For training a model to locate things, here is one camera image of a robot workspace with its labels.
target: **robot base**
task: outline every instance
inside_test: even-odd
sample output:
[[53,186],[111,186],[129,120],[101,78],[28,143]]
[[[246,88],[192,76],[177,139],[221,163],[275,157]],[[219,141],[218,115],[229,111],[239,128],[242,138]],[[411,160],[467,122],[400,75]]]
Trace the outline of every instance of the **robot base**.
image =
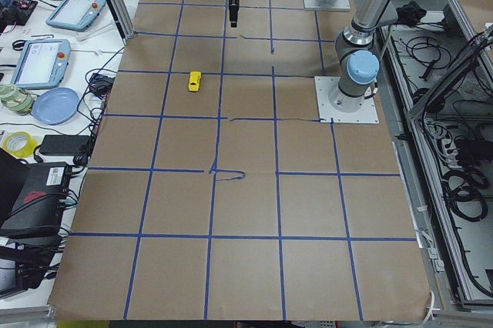
[[329,102],[331,89],[339,82],[338,77],[315,77],[317,89],[318,116],[321,122],[353,123],[353,124],[378,124],[377,109],[373,99],[365,99],[356,112],[342,112]]
[[349,0],[334,0],[330,3],[317,0],[303,0],[307,10],[325,10],[333,12],[349,12],[351,10]]

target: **yellow toy car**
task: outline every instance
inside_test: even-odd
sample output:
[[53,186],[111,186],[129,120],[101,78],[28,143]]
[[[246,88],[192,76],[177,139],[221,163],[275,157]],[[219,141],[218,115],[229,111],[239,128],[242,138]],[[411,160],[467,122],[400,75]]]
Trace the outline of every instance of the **yellow toy car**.
[[201,72],[190,72],[190,79],[188,81],[189,92],[198,92],[199,91],[201,78],[202,78]]

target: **white mounting plate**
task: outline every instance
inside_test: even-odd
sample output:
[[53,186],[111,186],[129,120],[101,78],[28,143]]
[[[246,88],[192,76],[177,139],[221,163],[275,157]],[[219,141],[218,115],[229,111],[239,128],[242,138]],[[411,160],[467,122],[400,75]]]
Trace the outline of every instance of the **white mounting plate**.
[[365,99],[363,105],[356,112],[342,112],[335,109],[329,102],[329,91],[339,82],[338,77],[316,76],[318,116],[321,122],[378,124],[377,109],[373,99]]
[[333,3],[319,3],[317,0],[303,0],[306,10],[324,10],[334,12],[349,12],[349,0],[335,0]]

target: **red logo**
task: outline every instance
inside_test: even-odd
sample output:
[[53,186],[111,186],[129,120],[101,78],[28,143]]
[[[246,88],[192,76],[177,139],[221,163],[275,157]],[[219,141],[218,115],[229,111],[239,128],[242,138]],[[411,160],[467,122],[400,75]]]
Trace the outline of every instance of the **red logo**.
[[24,203],[28,203],[28,202],[34,201],[35,199],[38,199],[39,197],[42,197],[44,195],[46,195],[45,192],[32,191],[26,197],[24,197]]

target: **roll of tape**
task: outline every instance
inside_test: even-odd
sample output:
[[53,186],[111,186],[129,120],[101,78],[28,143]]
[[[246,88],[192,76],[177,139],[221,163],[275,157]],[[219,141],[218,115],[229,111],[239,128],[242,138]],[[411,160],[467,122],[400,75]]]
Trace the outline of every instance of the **roll of tape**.
[[24,159],[32,155],[38,145],[36,140],[26,132],[11,133],[3,141],[3,149],[13,156]]

